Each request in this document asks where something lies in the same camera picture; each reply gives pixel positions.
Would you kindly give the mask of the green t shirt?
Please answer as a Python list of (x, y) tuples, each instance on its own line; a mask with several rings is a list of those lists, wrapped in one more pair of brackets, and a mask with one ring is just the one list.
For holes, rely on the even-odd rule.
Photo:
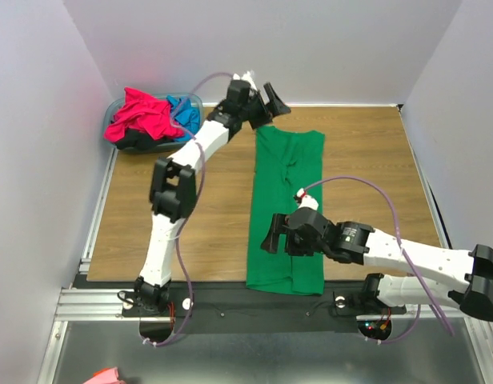
[(274, 214), (297, 209), (293, 196), (322, 178), (325, 136), (263, 126), (256, 134), (255, 174), (246, 262), (246, 286), (276, 294), (313, 295), (324, 289), (323, 256), (293, 257), (261, 249)]

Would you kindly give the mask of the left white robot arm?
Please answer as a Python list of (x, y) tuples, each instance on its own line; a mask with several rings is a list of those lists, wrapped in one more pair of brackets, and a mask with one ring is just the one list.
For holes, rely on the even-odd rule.
[(118, 292), (123, 317), (156, 318), (173, 308), (169, 299), (172, 258), (201, 194), (206, 161), (244, 122), (256, 130), (290, 112), (269, 82), (259, 90), (249, 73), (234, 75), (226, 97), (207, 115), (198, 133), (174, 154), (156, 160), (149, 191), (150, 242), (132, 290)]

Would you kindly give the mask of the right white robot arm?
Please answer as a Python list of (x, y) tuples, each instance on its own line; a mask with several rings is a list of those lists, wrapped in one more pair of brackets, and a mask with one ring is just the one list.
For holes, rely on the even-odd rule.
[(382, 307), (434, 305), (457, 308), (465, 315), (493, 322), (493, 249), (451, 250), (396, 237), (358, 222), (325, 218), (310, 207), (274, 214), (261, 248), (274, 254), (281, 236), (290, 256), (319, 253), (343, 263), (392, 268), (405, 278), (374, 274), (359, 291), (368, 312)]

